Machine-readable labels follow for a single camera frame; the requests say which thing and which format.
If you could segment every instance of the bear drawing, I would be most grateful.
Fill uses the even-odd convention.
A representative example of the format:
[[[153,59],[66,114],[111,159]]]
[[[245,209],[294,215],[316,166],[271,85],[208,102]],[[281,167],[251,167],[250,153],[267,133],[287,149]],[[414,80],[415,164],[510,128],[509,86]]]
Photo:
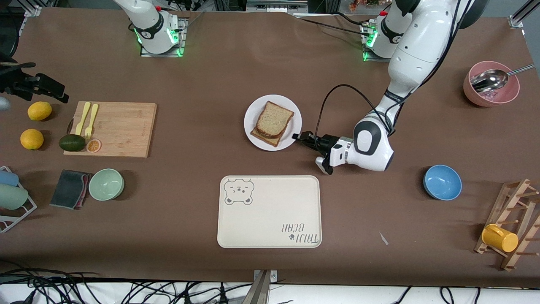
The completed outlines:
[[[251,193],[255,185],[251,180],[227,180],[223,186],[225,189],[225,203],[232,205],[234,202],[242,202],[249,205],[253,202]]]

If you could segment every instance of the folded cloth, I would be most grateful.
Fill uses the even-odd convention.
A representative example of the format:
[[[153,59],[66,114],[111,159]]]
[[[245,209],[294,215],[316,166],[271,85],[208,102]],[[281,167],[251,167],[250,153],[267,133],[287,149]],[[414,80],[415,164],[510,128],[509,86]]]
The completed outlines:
[[[80,209],[83,206],[90,173],[62,170],[51,205],[67,209]]]

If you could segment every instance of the white plate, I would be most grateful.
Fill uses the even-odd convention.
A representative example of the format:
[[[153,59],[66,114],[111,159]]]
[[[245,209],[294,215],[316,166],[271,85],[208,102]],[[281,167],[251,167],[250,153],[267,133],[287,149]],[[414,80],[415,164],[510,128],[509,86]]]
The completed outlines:
[[[262,111],[265,109],[267,101],[271,101],[294,112],[294,116],[287,124],[287,129],[285,129],[283,137],[279,141],[277,147],[251,135],[251,131],[255,128],[259,115],[261,115]],[[249,138],[255,146],[266,151],[283,150],[294,143],[295,139],[293,139],[293,134],[299,134],[302,130],[302,115],[300,115],[300,110],[292,100],[281,95],[266,95],[259,97],[249,106],[249,108],[247,108],[246,116],[244,116],[244,130],[246,131],[247,138]]]
[[[225,176],[218,244],[223,248],[315,248],[321,244],[315,176]]]

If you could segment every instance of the wooden cutting board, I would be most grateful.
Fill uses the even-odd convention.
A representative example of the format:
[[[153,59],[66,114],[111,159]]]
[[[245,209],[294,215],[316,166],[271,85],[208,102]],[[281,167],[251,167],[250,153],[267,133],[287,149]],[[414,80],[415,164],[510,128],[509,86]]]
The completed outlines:
[[[75,133],[83,113],[84,101],[79,101],[70,134]],[[92,139],[102,142],[96,153],[64,151],[64,155],[148,157],[150,139],[158,106],[155,103],[97,101],[99,104]],[[90,124],[88,111],[81,136]]]

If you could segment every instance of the mint green cup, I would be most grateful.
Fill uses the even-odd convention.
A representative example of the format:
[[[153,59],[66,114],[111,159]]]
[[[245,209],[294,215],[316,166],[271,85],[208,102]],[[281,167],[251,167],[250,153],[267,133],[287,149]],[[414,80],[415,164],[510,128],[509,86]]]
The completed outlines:
[[[114,200],[124,190],[124,178],[114,169],[103,169],[94,174],[88,190],[97,201]]]
[[[0,208],[15,210],[28,199],[28,191],[7,184],[0,184]]]

